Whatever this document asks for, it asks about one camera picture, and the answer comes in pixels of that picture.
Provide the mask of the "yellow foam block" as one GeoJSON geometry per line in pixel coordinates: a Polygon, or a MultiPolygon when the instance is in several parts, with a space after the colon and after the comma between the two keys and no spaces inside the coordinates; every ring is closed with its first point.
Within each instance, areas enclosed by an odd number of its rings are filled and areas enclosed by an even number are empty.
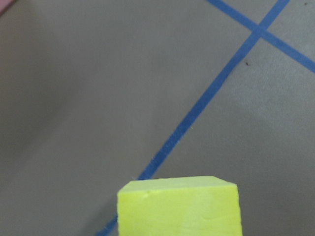
{"type": "Polygon", "coordinates": [[[236,184],[214,176],[134,180],[117,194],[121,236],[241,236],[236,184]]]}

